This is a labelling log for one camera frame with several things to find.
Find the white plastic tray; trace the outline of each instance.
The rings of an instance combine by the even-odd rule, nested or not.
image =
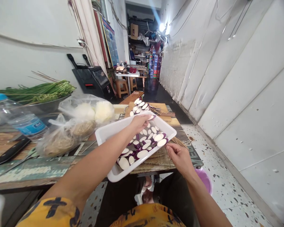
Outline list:
[[[151,111],[147,111],[141,114],[151,114],[155,115]],[[98,128],[96,130],[96,138],[98,145],[100,146],[102,143],[104,143],[108,138],[113,136],[114,134],[120,132],[122,129],[124,129],[126,126],[128,126],[131,121],[133,120],[134,116],[128,117],[119,121],[116,121],[114,123],[111,123],[109,125],[103,126],[101,128]],[[164,132],[168,138],[168,140],[171,140],[173,137],[176,136],[177,131],[171,127],[169,124],[167,124],[165,121],[163,121],[160,117],[155,117],[154,120],[150,121],[150,124],[152,126],[157,126],[162,132]],[[152,150],[148,152],[148,155],[142,159],[139,159],[134,164],[132,164],[128,169],[122,170],[117,164],[113,166],[111,171],[108,173],[107,178],[111,182],[117,182],[121,180],[123,177],[128,175],[131,171],[133,171],[136,167],[138,167],[142,162],[144,162],[146,159],[148,159],[152,154],[154,154],[157,150],[159,150],[160,147],[156,146]]]

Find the bottle label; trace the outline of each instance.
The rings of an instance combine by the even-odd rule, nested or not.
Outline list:
[[[26,125],[24,127],[15,127],[15,129],[19,130],[23,135],[33,135],[36,134],[43,129],[45,129],[45,124],[39,118],[33,118],[30,120],[30,125]]]

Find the yellow shirt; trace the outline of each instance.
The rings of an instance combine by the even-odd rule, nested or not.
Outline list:
[[[72,201],[55,197],[37,202],[20,220],[17,227],[79,226],[80,212]],[[121,215],[111,227],[185,226],[173,212],[158,203],[142,204]]]

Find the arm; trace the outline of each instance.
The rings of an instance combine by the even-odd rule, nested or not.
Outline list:
[[[195,205],[200,226],[232,226],[223,211],[207,192],[205,185],[195,172],[189,151],[185,147],[175,143],[167,144],[166,149],[176,168],[186,179],[189,194]]]
[[[80,160],[41,198],[65,197],[82,213],[86,200],[112,169],[130,140],[148,124],[149,115],[134,117],[129,126]]]

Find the curtain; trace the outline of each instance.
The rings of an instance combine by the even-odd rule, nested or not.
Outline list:
[[[107,76],[100,38],[91,0],[71,0],[81,36],[87,43],[89,58],[94,66],[101,66]]]

